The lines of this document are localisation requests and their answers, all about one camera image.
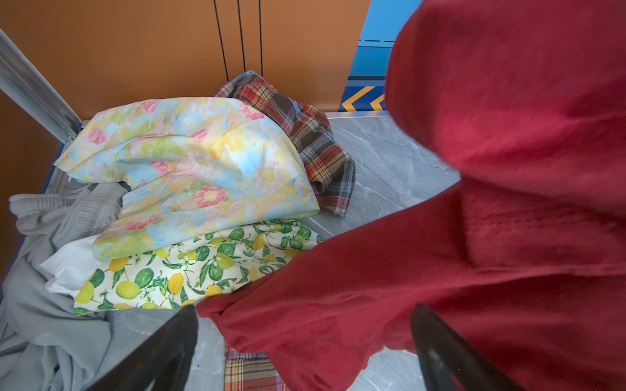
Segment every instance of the orange wall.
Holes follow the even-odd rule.
[[[336,111],[369,0],[237,4],[215,0],[222,42],[211,0],[3,0],[0,28],[82,119],[148,98],[211,96],[227,71],[260,73],[261,61],[281,93]]]
[[[60,143],[11,98],[0,91],[0,156],[10,162],[0,171],[0,280],[17,251],[20,234],[9,211],[13,194],[39,193],[48,177]]]

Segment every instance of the laundry pile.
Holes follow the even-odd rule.
[[[262,107],[238,95],[260,85],[275,95]],[[232,293],[323,241],[298,222],[320,203],[345,214],[354,162],[323,112],[254,72],[218,95],[100,112],[55,162],[84,189],[12,197],[18,229],[38,236],[4,284],[0,390],[24,377],[21,389],[79,390],[106,352],[104,311]]]

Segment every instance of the white fabric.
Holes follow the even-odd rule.
[[[93,256],[93,242],[98,236],[72,241],[41,264],[41,268],[54,275],[46,283],[48,292],[76,298],[80,288],[100,265]]]

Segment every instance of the green leaf pattern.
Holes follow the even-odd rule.
[[[299,251],[311,250],[322,240],[298,221],[273,219],[129,256],[117,272],[103,263],[90,277],[93,298],[88,303],[75,302],[74,312],[174,309],[216,293],[232,293],[280,269]]]

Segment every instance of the plaid shirt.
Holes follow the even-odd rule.
[[[276,122],[300,154],[320,208],[346,215],[354,189],[354,161],[332,139],[323,111],[279,94],[254,71],[240,74],[215,96],[239,99]]]
[[[226,345],[224,391],[289,391],[265,353],[237,353]]]

